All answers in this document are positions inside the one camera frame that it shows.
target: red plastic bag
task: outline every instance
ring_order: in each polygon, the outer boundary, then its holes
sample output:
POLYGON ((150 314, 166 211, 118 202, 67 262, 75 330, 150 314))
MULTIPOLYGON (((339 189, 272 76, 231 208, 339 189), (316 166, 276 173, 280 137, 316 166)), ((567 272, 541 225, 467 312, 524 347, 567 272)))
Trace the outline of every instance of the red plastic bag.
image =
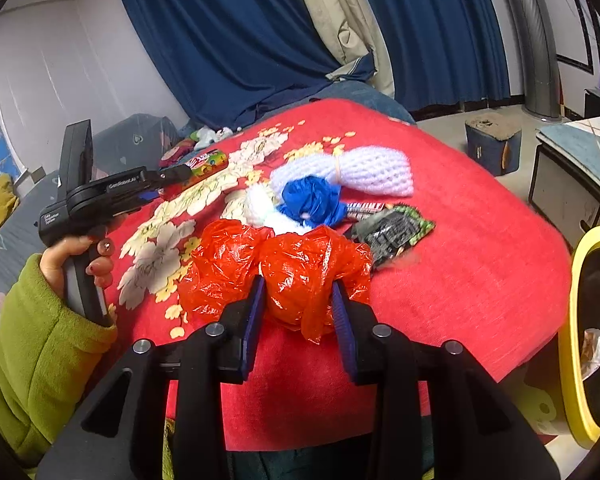
POLYGON ((254 229, 238 220, 216 220, 202 231, 191 266, 178 284, 180 306, 217 321, 226 305, 247 297, 258 273, 258 248, 273 229, 254 229))
POLYGON ((331 285, 342 279, 352 300, 369 303, 371 251, 327 226, 305 235, 269 238, 260 248, 267 282, 267 310, 308 341, 320 343, 333 331, 331 285))

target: blue curtain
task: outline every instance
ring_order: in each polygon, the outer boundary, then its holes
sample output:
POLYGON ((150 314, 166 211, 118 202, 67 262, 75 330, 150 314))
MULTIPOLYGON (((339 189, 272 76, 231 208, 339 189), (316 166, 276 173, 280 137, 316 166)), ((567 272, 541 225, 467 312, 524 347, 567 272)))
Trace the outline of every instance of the blue curtain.
POLYGON ((407 110, 510 96, 491 0, 369 0, 407 110))
MULTIPOLYGON (((184 111, 211 128, 235 130, 314 94, 340 66, 303 0, 122 1, 184 111)), ((351 78, 372 75, 372 62, 360 67, 368 73, 351 78)))

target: floor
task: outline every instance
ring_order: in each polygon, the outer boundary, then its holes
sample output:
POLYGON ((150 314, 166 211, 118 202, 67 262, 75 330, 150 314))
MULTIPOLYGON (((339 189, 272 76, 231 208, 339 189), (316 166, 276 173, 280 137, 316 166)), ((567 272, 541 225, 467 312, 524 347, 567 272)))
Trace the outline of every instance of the floor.
MULTIPOLYGON (((536 160, 536 146, 538 145, 536 131, 548 123, 527 114, 522 110, 521 105, 498 108, 495 111, 516 120, 522 126, 520 168, 513 173, 496 178, 513 194, 526 201, 528 200, 529 187, 531 186, 531 177, 536 160)), ((447 146, 465 153, 466 134, 464 122, 483 112, 484 110, 479 110, 477 112, 466 112, 427 119, 419 121, 418 126, 444 142, 447 146)), ((578 446, 571 435, 561 435, 554 438, 546 445, 546 448, 557 463, 562 480, 566 479, 573 472, 587 454, 587 450, 578 446)))
MULTIPOLYGON (((534 171, 534 162, 536 160, 536 131, 538 128, 548 124, 540 119, 532 117, 522 110, 521 105, 507 106, 495 110, 508 118, 516 120, 522 126, 522 148, 520 151, 520 169, 497 179, 509 189, 513 194, 519 196, 522 200, 527 200, 529 187, 531 186, 531 177, 534 171)), ((418 126, 428 134, 444 142, 447 146, 455 148, 463 153, 466 152, 466 133, 464 122, 476 115, 484 113, 485 110, 477 112, 466 112, 434 119, 419 121, 418 126)))

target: yellow trash can rim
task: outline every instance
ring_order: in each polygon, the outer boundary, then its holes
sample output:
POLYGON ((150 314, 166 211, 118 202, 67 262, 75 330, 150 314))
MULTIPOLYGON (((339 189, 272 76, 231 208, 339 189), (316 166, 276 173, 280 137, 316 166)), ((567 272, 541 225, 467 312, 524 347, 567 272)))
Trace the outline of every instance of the yellow trash can rim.
POLYGON ((600 437, 600 427, 589 411, 580 372, 578 286, 584 261, 587 255, 596 249, 600 249, 600 226, 594 227, 584 235, 573 255, 569 317, 558 332, 560 384, 567 422, 575 441, 586 449, 591 449, 600 437))

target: beige curtain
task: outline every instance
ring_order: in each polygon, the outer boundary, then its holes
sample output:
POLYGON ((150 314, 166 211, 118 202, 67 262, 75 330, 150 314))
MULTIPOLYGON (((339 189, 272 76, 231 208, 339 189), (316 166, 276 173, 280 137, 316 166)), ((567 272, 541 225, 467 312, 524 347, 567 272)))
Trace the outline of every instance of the beige curtain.
POLYGON ((368 0, 304 0, 314 27, 332 56, 343 66, 331 74, 346 73, 356 60, 374 53, 376 74, 369 81, 383 94, 394 96, 389 52, 368 0))

